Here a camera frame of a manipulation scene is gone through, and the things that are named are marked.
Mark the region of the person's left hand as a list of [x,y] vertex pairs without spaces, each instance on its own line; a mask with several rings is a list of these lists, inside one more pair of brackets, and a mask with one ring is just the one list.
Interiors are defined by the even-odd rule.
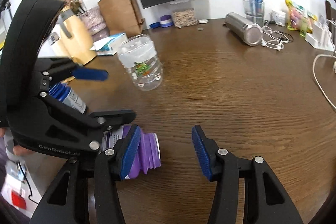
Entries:
[[9,159],[13,160],[16,157],[33,154],[33,151],[14,144],[14,139],[9,128],[1,128],[1,137],[4,139],[6,154]]

